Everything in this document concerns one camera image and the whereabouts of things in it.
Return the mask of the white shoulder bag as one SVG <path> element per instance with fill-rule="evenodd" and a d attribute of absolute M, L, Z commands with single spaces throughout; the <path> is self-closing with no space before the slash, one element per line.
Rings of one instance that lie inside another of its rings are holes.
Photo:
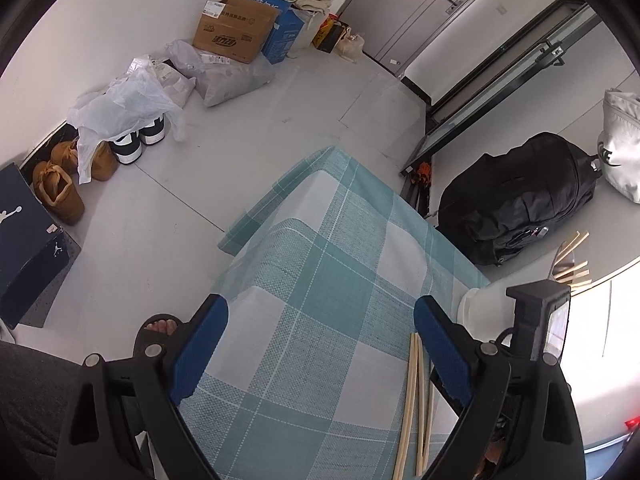
<path fill-rule="evenodd" d="M 640 203 L 640 104 L 638 94 L 608 89 L 603 98 L 603 126 L 598 156 L 605 180 Z"/>

